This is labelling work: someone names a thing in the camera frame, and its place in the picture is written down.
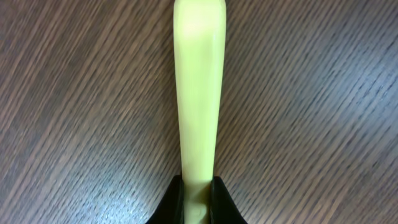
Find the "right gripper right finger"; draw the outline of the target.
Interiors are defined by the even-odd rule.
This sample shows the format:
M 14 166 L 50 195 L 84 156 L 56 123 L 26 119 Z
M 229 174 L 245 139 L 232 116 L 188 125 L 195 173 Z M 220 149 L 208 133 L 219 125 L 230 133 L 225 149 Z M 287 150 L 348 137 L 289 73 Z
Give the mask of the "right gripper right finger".
M 247 224 L 221 177 L 218 176 L 214 177 L 211 181 L 210 223 Z

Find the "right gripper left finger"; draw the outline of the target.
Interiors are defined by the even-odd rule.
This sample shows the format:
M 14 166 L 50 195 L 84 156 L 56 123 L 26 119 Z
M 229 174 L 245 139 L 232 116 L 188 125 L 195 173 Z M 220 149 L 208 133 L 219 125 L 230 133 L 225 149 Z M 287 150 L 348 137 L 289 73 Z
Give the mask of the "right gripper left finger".
M 184 183 L 181 175 L 175 175 L 155 212 L 146 224 L 184 223 Z

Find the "yellow plastic spoon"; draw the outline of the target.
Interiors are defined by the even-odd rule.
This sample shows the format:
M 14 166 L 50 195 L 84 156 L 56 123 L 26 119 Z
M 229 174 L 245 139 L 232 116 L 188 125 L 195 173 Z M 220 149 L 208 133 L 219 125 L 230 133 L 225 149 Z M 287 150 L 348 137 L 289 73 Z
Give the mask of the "yellow plastic spoon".
M 226 3 L 174 2 L 174 61 L 184 222 L 209 223 L 226 42 Z

